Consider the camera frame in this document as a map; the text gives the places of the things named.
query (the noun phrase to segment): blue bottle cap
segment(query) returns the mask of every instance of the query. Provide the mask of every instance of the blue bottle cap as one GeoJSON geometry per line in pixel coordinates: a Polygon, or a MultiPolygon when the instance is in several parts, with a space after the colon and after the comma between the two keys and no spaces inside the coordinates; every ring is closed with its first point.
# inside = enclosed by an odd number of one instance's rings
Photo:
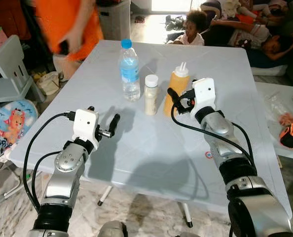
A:
{"type": "Polygon", "coordinates": [[[125,49],[128,49],[128,48],[131,48],[132,47],[132,42],[130,39],[123,39],[121,41],[121,47],[125,48],[125,49]]]}

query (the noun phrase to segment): clothing pile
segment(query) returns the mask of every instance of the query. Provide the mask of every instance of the clothing pile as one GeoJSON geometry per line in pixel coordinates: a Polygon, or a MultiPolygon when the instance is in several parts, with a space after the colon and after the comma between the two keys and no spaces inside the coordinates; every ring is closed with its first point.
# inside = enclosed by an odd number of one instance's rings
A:
{"type": "Polygon", "coordinates": [[[176,18],[172,18],[171,15],[166,16],[165,28],[167,31],[175,30],[182,31],[185,30],[183,16],[178,16],[176,18]]]}

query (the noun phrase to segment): person in orange shirt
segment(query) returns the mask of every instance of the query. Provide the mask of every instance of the person in orange shirt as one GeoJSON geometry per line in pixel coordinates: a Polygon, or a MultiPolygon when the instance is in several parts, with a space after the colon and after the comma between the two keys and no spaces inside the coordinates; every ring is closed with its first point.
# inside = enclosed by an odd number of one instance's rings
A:
{"type": "Polygon", "coordinates": [[[69,79],[103,39],[95,0],[36,0],[36,9],[54,64],[69,79]],[[69,53],[58,57],[62,42],[67,43],[69,53]]]}

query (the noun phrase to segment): white table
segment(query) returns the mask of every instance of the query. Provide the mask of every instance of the white table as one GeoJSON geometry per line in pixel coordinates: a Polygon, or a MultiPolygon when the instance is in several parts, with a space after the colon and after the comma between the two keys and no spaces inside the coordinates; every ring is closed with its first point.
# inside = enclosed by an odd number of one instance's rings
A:
{"type": "MultiPolygon", "coordinates": [[[[259,175],[277,195],[292,216],[287,192],[264,116],[264,107],[256,91],[245,50],[239,48],[176,46],[134,43],[139,59],[142,84],[146,75],[159,76],[159,109],[154,116],[144,114],[144,97],[135,103],[126,101],[118,70],[120,42],[103,40],[94,48],[62,91],[23,137],[10,159],[23,166],[31,137],[51,116],[66,110],[95,106],[104,127],[115,113],[121,119],[112,139],[103,139],[97,152],[85,165],[84,176],[101,180],[138,193],[194,201],[208,210],[227,212],[222,177],[212,159],[203,135],[177,126],[163,115],[164,96],[170,74],[182,61],[198,79],[215,79],[216,105],[225,116],[249,134],[259,175]]],[[[190,121],[189,115],[179,117],[190,121]]],[[[58,118],[36,139],[28,168],[44,154],[62,149],[72,136],[71,121],[58,118]]],[[[243,135],[236,136],[247,149],[243,135]]],[[[52,173],[53,158],[45,159],[40,170],[52,173]]]]}
{"type": "MultiPolygon", "coordinates": [[[[256,88],[260,93],[261,97],[264,98],[266,103],[266,96],[271,96],[273,94],[279,93],[278,97],[283,102],[283,105],[287,107],[293,114],[293,86],[268,84],[262,82],[256,82],[256,88]]],[[[272,111],[265,106],[267,125],[271,134],[271,138],[274,144],[274,148],[277,155],[293,158],[293,148],[288,148],[280,144],[279,134],[283,129],[277,118],[273,116],[272,111]]]]}

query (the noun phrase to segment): orange shirt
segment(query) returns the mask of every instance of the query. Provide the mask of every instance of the orange shirt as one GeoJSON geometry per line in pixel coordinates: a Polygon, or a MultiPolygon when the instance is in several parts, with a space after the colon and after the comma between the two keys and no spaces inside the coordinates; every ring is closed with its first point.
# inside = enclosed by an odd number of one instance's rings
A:
{"type": "MultiPolygon", "coordinates": [[[[77,17],[81,0],[36,0],[37,16],[52,52],[59,53],[59,43],[72,28],[77,17]]],[[[79,52],[69,54],[71,60],[88,56],[94,46],[103,39],[102,29],[96,10],[93,11],[83,32],[83,45],[79,52]]]]}

